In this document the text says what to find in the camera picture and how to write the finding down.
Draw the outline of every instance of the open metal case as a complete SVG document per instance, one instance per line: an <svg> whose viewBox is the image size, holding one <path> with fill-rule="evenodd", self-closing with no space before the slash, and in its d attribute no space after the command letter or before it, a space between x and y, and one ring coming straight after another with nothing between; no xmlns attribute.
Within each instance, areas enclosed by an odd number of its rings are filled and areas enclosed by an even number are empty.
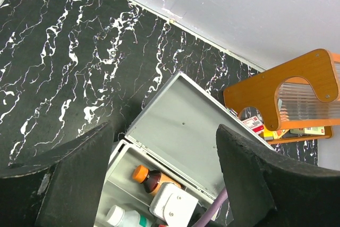
<svg viewBox="0 0 340 227"><path fill-rule="evenodd" d="M131 177L140 164L161 170L208 207L224 187L216 148L221 123L272 149L187 75L173 75L115 143L95 226L110 226L105 216L113 205L154 219L153 197Z"/></svg>

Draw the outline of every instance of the white bottle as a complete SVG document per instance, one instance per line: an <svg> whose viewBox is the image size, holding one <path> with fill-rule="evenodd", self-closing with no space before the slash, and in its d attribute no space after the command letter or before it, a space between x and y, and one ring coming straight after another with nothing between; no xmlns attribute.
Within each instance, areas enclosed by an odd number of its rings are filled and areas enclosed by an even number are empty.
<svg viewBox="0 0 340 227"><path fill-rule="evenodd" d="M137 211L125 211L113 206L107 213L106 222L113 227L151 227L151 222Z"/></svg>

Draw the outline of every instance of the bottle cap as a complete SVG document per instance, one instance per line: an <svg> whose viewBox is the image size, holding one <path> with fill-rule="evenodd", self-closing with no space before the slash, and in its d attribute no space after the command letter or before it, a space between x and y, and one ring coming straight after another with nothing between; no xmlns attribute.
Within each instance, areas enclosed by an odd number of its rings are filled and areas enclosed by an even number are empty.
<svg viewBox="0 0 340 227"><path fill-rule="evenodd" d="M111 224L113 227L118 226L125 214L125 210L118 206L113 206L106 215L106 222Z"/></svg>
<svg viewBox="0 0 340 227"><path fill-rule="evenodd" d="M134 170L132 178L139 183L143 183L145 178L148 176L148 173L149 173L148 168L144 167L143 165L139 165Z"/></svg>

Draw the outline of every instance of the purple tube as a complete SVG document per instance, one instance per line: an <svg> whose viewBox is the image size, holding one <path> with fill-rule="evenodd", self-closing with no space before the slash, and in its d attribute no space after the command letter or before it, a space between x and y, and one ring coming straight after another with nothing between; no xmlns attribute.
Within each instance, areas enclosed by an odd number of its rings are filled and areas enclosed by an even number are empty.
<svg viewBox="0 0 340 227"><path fill-rule="evenodd" d="M211 220L212 216L216 213L222 203L228 198L227 189L224 187L219 193L215 201L209 207L209 209L203 214L203 216L193 225L193 227L205 227Z"/></svg>

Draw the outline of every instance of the metal case lid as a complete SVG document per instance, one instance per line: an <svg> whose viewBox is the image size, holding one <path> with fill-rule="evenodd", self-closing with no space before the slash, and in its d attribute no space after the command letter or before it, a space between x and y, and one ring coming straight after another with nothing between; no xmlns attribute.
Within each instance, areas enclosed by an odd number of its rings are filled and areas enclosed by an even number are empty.
<svg viewBox="0 0 340 227"><path fill-rule="evenodd" d="M125 137L216 197L224 187L216 148L221 123L272 149L182 72L168 80Z"/></svg>

